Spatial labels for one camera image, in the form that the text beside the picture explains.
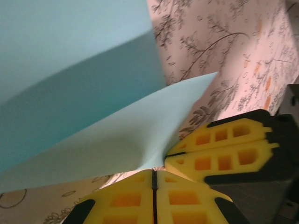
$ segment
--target orange flower print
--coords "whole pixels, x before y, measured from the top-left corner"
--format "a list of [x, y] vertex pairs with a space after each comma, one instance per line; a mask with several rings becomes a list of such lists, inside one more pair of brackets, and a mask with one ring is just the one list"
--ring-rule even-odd
[[261, 38], [261, 35], [262, 35], [262, 20], [260, 19], [257, 23], [257, 29], [256, 29], [256, 35], [258, 38]]
[[261, 62], [256, 63], [256, 68], [254, 69], [254, 76], [256, 76], [261, 68]]
[[268, 89], [270, 88], [270, 85], [271, 85], [271, 77], [269, 77], [267, 82], [266, 82], [265, 91], [268, 91]]
[[265, 104], [263, 105], [264, 110], [268, 110], [271, 102], [271, 95], [266, 98]]

